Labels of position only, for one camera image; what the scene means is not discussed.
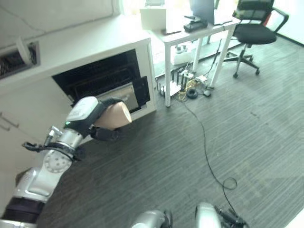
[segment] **cabinet drawer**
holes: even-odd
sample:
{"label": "cabinet drawer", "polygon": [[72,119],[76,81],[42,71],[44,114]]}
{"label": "cabinet drawer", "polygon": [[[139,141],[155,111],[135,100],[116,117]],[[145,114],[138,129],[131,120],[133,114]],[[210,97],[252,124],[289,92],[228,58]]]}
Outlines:
{"label": "cabinet drawer", "polygon": [[9,131],[0,128],[0,172],[17,175],[33,166],[36,152],[28,151],[21,145],[34,139],[12,127]]}
{"label": "cabinet drawer", "polygon": [[50,126],[62,128],[71,102],[52,78],[37,81],[0,97],[0,112],[42,143]]}

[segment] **drawer handle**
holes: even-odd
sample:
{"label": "drawer handle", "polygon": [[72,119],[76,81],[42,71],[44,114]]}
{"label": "drawer handle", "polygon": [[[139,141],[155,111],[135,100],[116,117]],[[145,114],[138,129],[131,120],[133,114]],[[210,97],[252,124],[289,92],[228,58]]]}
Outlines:
{"label": "drawer handle", "polygon": [[8,122],[9,124],[13,125],[13,126],[16,127],[16,128],[19,127],[19,123],[17,123],[17,122],[14,123],[13,121],[9,120],[9,119],[7,118],[7,116],[3,114],[3,112],[0,112],[0,118],[1,118],[2,120],[4,120],[4,121]]}
{"label": "drawer handle", "polygon": [[2,128],[3,130],[5,130],[7,132],[10,131],[10,126],[9,125],[4,126],[4,125],[0,124],[0,128]]}

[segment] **floor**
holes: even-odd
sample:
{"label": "floor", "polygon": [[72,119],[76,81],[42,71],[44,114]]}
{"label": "floor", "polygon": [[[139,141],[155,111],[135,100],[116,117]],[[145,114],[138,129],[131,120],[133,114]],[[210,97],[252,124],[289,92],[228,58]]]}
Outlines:
{"label": "floor", "polygon": [[[117,142],[91,141],[87,158],[63,176],[38,227],[122,228],[149,209],[170,209],[175,228],[195,227],[195,206],[228,209],[215,175],[237,179],[227,195],[254,228],[284,228],[304,208],[303,48],[278,38],[254,46],[255,71],[224,63],[210,98],[164,106],[123,128]],[[199,74],[211,59],[199,65]]]}

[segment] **chair armrest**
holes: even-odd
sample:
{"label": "chair armrest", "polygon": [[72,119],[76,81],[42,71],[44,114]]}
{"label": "chair armrest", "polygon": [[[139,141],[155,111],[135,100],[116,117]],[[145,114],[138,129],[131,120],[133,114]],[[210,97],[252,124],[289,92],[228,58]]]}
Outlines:
{"label": "chair armrest", "polygon": [[273,7],[272,10],[276,11],[277,13],[281,14],[284,17],[282,23],[275,30],[275,33],[277,33],[281,29],[281,27],[288,21],[289,15],[287,13],[281,11],[280,9],[275,8],[275,7]]}

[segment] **office chair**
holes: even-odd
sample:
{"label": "office chair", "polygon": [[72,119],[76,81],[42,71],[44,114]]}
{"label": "office chair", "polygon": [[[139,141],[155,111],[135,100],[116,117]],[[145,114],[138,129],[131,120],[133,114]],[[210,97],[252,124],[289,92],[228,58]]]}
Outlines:
{"label": "office chair", "polygon": [[[288,21],[289,16],[281,10],[274,8],[273,4],[274,0],[238,1],[237,9],[234,11],[233,16],[240,19],[241,23],[236,26],[233,36],[245,45],[240,55],[229,51],[227,53],[228,58],[224,60],[224,62],[237,61],[237,69],[233,75],[234,78],[238,77],[238,68],[241,62],[255,68],[256,75],[259,75],[259,67],[252,62],[252,55],[244,55],[246,48],[250,48],[255,44],[270,44],[275,42],[276,33]],[[264,26],[269,20],[273,10],[284,17],[282,23],[274,32]]]}

